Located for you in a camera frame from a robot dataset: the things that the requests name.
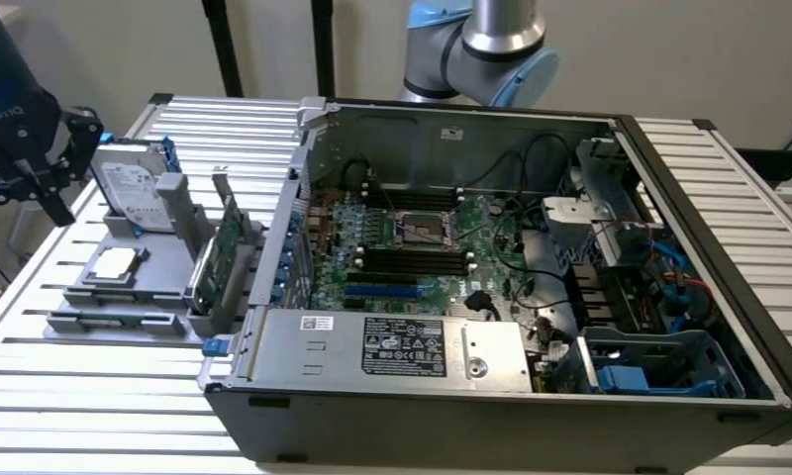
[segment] power supply label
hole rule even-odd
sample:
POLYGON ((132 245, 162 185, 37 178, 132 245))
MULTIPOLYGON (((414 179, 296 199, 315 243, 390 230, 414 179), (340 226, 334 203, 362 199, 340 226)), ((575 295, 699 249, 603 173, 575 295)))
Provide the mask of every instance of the power supply label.
POLYGON ((364 319, 360 369, 387 376, 447 377, 447 336, 439 320, 364 319))

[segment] black pole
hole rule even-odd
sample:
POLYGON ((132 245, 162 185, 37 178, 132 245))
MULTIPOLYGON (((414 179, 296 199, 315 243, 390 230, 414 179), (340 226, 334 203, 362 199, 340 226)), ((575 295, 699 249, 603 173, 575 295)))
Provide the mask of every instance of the black pole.
POLYGON ((211 38, 214 39, 216 60, 220 64, 226 95, 228 97, 243 97, 243 83, 240 82, 232 31, 228 27, 226 0, 202 0, 202 7, 208 18, 208 26, 211 27, 211 38))
POLYGON ((312 0, 315 17, 315 55, 318 58, 318 90, 334 97, 334 47, 331 34, 332 0, 312 0))

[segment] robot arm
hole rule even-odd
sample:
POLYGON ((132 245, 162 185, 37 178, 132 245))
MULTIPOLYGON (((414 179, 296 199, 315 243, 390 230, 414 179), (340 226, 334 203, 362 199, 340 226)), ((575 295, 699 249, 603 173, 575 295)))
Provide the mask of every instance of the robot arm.
POLYGON ((418 0, 400 99, 529 107, 558 71, 538 0, 418 0))
POLYGON ((0 205, 36 200, 57 226, 73 223, 59 192, 83 177, 102 134, 93 111, 63 110, 41 87, 0 21, 0 205), (71 138, 51 163, 60 122, 71 138))

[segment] white wall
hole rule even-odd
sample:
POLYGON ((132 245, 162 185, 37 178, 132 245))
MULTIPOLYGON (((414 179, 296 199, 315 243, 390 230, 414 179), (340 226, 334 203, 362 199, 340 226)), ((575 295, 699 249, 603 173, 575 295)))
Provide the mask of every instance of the white wall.
MULTIPOLYGON (((29 62, 119 131, 158 90, 222 94, 199 0, 1 0, 29 62)), ((316 93, 310 0, 228 0, 248 94, 316 93)), ((557 82, 539 107, 709 118, 739 145, 792 130, 792 0, 546 0, 557 82)), ((395 97, 410 0, 335 0, 338 93, 395 97)))

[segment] green circuit board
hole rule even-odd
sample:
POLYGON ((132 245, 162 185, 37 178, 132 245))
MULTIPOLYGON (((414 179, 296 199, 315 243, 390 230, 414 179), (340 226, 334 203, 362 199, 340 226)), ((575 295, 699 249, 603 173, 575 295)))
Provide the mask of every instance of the green circuit board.
MULTIPOLYGON (((490 216, 488 201, 490 198, 484 196, 472 196, 450 212, 394 211, 367 208, 347 194, 326 207, 320 211, 320 239, 314 238, 322 245, 315 250, 312 309, 452 315, 452 309, 463 309, 463 299, 474 291, 483 290, 491 295, 502 295, 506 279, 511 279, 515 287, 522 280, 522 273, 504 267, 495 255, 500 252, 504 259, 518 266, 526 265, 524 259, 522 253, 510 252, 510 246, 507 252, 494 247, 494 235, 503 218, 490 216), (400 232, 403 226, 399 223, 408 223, 407 217, 418 223, 430 222, 435 217, 439 217, 440 222, 448 221, 448 243, 442 239, 442 242, 431 242, 418 236, 418 233, 400 232), (375 249, 432 249, 458 253, 468 251, 474 253, 476 268, 467 276, 419 275, 420 298, 364 297, 363 308, 347 309, 343 305, 343 288, 347 285, 347 274, 358 271, 354 258, 360 244, 375 249)), ((499 234, 512 240, 514 221, 507 220, 503 225, 499 234)))

